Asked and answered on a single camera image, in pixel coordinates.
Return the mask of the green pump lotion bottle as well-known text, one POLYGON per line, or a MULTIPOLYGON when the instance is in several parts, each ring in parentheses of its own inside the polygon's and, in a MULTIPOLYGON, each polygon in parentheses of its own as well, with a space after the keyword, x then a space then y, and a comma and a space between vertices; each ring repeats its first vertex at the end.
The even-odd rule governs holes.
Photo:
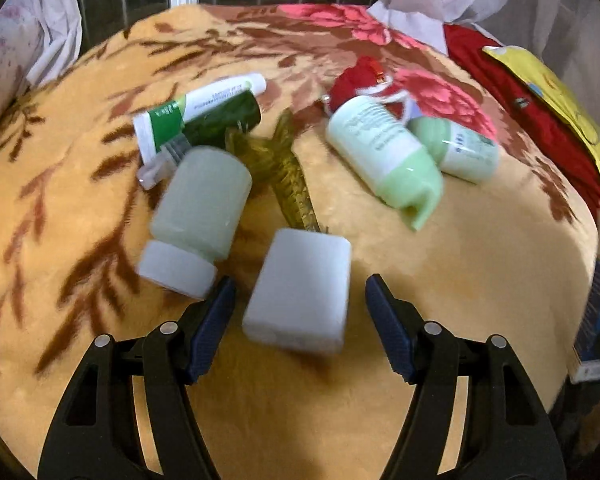
POLYGON ((326 140, 370 190, 420 230, 443 195, 443 177, 427 149, 387 107, 355 96, 330 116, 326 140))

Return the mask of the yellow cartoon pillow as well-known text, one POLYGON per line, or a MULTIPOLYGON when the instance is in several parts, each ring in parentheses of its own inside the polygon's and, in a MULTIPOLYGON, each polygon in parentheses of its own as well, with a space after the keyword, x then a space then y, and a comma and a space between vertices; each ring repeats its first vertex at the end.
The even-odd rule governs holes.
POLYGON ((592 156, 600 174, 600 126, 558 76, 522 47, 485 46, 482 50, 505 66, 572 130, 592 156))

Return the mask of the white green toothpaste tube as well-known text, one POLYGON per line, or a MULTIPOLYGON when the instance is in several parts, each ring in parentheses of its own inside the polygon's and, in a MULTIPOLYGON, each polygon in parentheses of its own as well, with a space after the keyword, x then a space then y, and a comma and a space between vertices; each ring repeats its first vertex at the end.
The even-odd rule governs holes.
POLYGON ((244 91, 260 96, 267 85, 259 73, 225 77, 136 114, 132 123, 142 162, 150 162, 162 144, 174 138, 195 118, 244 91))

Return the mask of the right white sheer curtain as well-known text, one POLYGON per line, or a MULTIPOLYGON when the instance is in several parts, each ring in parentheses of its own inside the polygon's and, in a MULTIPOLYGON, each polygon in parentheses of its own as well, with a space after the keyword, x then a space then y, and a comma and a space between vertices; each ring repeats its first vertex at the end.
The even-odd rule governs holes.
POLYGON ((370 15, 443 54, 445 24, 532 52, 600 126, 600 0, 377 0, 370 15))

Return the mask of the dark green tube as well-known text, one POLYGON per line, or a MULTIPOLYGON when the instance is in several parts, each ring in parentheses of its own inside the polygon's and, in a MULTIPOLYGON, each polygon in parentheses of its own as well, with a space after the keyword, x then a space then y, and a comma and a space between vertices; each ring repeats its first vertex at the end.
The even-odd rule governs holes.
POLYGON ((256 97, 246 90, 184 122, 180 109, 169 103, 160 110, 140 117, 134 127, 143 165, 137 171, 140 186, 148 191, 173 176, 186 153, 196 146, 225 148, 227 130, 248 133, 260 124, 261 112, 256 97))

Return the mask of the olive green hair clip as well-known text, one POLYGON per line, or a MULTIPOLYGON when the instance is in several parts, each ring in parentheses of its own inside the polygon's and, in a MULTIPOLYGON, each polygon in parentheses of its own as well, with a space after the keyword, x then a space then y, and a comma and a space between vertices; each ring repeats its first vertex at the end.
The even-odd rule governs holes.
POLYGON ((309 187, 294 145, 294 116, 287 108, 279 115, 269 139, 228 128, 225 147, 249 170, 252 180, 272 188, 280 212, 291 229, 321 232, 309 187))

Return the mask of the red cloth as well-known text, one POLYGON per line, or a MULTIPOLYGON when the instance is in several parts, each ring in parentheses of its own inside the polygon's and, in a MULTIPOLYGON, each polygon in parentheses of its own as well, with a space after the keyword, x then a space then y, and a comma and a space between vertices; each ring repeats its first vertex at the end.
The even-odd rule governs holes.
POLYGON ((600 209, 600 174, 582 141, 540 98, 519 81, 484 47, 496 42, 478 30, 462 25, 444 26, 449 57, 491 93, 531 140, 551 159, 597 214, 600 209))

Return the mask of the green white cream bottle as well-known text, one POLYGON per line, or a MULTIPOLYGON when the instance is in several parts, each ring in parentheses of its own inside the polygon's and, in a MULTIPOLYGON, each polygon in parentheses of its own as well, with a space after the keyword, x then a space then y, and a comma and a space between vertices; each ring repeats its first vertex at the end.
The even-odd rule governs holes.
POLYGON ((445 174, 480 184, 490 180, 498 169, 498 144, 457 122, 420 116, 410 120, 407 128, 445 174))

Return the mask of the floral rolled quilt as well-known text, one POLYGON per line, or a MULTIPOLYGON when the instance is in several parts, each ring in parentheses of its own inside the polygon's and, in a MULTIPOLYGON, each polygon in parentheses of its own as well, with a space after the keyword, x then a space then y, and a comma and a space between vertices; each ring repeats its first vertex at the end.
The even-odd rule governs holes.
POLYGON ((27 84, 26 76, 42 49, 40 22, 22 3, 0 11, 0 118, 27 84))

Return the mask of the left white sheer curtain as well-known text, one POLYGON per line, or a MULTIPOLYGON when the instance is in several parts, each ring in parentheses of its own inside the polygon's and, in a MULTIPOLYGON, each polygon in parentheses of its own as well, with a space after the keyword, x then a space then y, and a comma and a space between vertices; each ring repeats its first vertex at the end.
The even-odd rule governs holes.
POLYGON ((83 32, 78 0, 7 0, 5 9, 26 26, 24 43, 33 49, 26 62, 31 88, 56 79, 76 62, 83 32))

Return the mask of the white sheer curtain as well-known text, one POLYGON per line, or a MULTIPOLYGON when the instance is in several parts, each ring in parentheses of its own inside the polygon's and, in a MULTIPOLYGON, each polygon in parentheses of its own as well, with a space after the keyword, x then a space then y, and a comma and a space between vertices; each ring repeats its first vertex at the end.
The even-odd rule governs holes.
POLYGON ((83 32, 78 0, 7 0, 5 9, 26 26, 24 43, 33 49, 26 62, 31 88, 56 79, 76 62, 83 32))
POLYGON ((370 15, 443 54, 445 24, 532 52, 600 126, 600 0, 377 0, 370 15))

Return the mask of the pale green white-cap bottle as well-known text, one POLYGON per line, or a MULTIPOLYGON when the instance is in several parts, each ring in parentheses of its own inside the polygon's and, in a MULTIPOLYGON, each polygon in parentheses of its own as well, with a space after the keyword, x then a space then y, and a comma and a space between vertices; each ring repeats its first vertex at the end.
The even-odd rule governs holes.
POLYGON ((140 277, 189 298, 207 296, 251 187, 249 170, 229 152, 211 146, 188 151, 152 217, 140 277))

